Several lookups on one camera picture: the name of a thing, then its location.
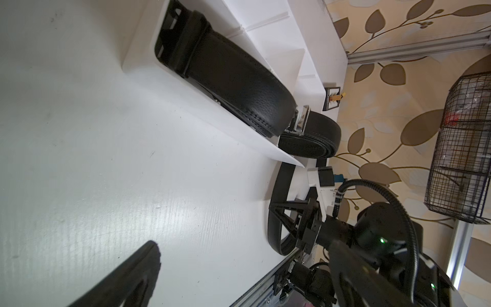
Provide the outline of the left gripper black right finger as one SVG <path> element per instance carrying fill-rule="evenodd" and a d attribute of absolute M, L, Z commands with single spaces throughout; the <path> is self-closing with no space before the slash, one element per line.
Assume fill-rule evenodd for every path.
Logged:
<path fill-rule="evenodd" d="M 339 306 L 414 306 L 410 299 L 335 240 L 329 246 L 331 279 Z"/>

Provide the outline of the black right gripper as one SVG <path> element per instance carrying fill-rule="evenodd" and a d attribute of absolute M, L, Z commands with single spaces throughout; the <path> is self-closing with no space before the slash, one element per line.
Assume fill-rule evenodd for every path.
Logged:
<path fill-rule="evenodd" d="M 314 198 L 308 200 L 271 203 L 270 210 L 270 240 L 281 240 L 282 229 L 296 238 L 295 247 L 310 254 L 314 246 L 321 245 L 329 249 L 332 242 L 339 240 L 351 246 L 354 242 L 354 227 L 332 216 L 325 221 L 320 219 L 318 202 Z M 294 211 L 296 218 L 292 219 L 284 211 Z"/>

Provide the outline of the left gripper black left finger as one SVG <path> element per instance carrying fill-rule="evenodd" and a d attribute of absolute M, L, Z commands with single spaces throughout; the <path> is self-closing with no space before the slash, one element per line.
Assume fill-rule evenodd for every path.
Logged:
<path fill-rule="evenodd" d="M 160 251 L 150 240 L 71 306 L 148 306 L 161 268 Z"/>

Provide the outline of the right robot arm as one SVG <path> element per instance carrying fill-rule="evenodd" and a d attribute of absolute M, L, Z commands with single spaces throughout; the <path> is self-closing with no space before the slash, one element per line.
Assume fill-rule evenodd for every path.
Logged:
<path fill-rule="evenodd" d="M 327 250 L 325 262 L 295 259 L 276 275 L 274 291 L 295 290 L 313 306 L 464 306 L 445 272 L 426 254 L 418 256 L 413 295 L 404 290 L 410 263 L 408 239 L 388 203 L 365 208 L 355 225 L 322 217 L 315 199 L 271 203 L 269 238 L 280 252 Z"/>

